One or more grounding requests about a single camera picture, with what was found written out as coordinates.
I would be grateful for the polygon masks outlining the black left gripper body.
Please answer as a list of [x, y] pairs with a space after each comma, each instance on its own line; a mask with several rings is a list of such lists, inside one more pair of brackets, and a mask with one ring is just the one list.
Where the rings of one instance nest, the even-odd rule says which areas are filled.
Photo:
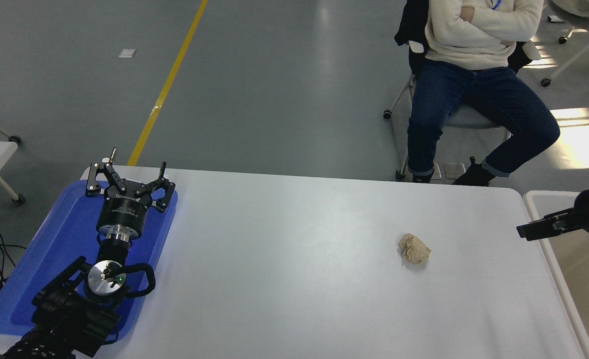
[[121, 194], [105, 197], [97, 220], [97, 232], [106, 235], [110, 227], [121, 226], [140, 235], [144, 231], [145, 217], [150, 206], [151, 195], [149, 194], [141, 198]]

